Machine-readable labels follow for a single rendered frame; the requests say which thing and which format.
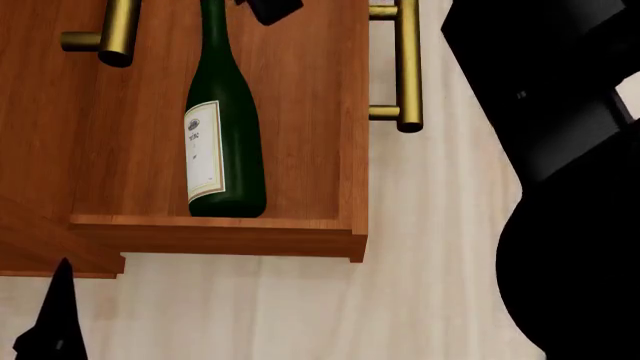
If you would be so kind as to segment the brown wooden cabinet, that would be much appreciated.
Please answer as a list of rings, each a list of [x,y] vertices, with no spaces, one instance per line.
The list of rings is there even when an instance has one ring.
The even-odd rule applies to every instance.
[[[104,0],[0,0],[0,276],[115,278],[124,257],[71,232],[98,61],[60,35],[97,30]]]

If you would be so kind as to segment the green glass wine bottle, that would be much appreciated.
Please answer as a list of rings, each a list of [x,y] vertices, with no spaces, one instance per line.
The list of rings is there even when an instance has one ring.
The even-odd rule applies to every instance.
[[[224,0],[200,0],[201,55],[184,115],[190,215],[256,218],[266,209],[257,109],[232,54]]]

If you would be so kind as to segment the brown wooden open drawer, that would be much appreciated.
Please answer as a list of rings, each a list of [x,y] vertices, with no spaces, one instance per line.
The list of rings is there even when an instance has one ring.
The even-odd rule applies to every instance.
[[[368,1],[303,0],[272,26],[228,5],[260,120],[267,207],[193,218],[182,129],[200,55],[198,0],[142,0],[133,64],[100,66],[69,230],[119,252],[363,260],[368,209]]]

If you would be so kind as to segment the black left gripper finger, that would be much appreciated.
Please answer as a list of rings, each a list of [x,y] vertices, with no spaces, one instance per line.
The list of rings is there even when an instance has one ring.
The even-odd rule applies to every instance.
[[[39,332],[80,330],[73,267],[63,258],[51,278],[35,326]]]

